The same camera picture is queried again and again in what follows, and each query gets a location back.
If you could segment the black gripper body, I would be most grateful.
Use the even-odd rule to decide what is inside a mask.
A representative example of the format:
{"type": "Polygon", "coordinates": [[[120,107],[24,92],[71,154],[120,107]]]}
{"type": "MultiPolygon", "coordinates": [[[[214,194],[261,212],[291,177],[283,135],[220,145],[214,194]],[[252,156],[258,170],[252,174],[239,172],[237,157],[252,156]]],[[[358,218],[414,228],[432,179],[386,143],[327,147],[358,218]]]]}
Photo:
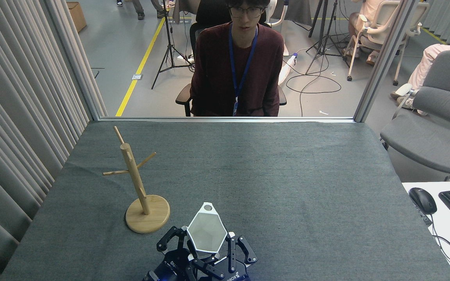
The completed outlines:
{"type": "Polygon", "coordinates": [[[161,251],[164,260],[155,270],[150,270],[144,281],[194,281],[195,276],[189,262],[192,254],[188,249],[161,251]]]}
{"type": "Polygon", "coordinates": [[[211,276],[211,281],[249,281],[250,277],[246,270],[248,266],[248,264],[236,261],[236,265],[234,267],[235,270],[230,272],[229,262],[226,260],[220,260],[220,262],[216,262],[213,267],[220,272],[218,273],[218,277],[220,277],[220,274],[223,273],[223,279],[211,276]]]}

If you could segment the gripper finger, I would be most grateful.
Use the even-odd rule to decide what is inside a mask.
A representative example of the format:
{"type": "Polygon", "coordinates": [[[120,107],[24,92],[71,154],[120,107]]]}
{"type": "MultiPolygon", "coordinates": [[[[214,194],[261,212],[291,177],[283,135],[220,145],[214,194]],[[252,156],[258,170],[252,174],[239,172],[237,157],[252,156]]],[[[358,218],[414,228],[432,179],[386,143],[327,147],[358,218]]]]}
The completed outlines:
{"type": "Polygon", "coordinates": [[[221,267],[218,268],[218,264],[225,260],[226,257],[218,259],[216,255],[212,255],[208,258],[199,259],[197,256],[189,254],[187,259],[189,260],[187,264],[188,281],[197,281],[198,272],[205,275],[199,279],[200,281],[225,281],[226,270],[223,270],[221,267]]]}
{"type": "Polygon", "coordinates": [[[227,260],[228,260],[228,271],[230,273],[247,273],[247,267],[258,262],[258,257],[252,250],[252,247],[248,243],[248,240],[244,235],[232,236],[230,233],[226,237],[227,241],[227,260]],[[245,256],[244,261],[239,261],[236,257],[236,246],[243,251],[245,256]]]}
{"type": "Polygon", "coordinates": [[[184,247],[184,240],[187,236],[187,226],[182,226],[181,228],[177,228],[176,226],[172,226],[166,234],[157,242],[156,249],[157,251],[163,254],[189,254],[189,250],[184,247]],[[168,250],[168,242],[177,236],[179,238],[177,249],[169,251],[168,250]]]}

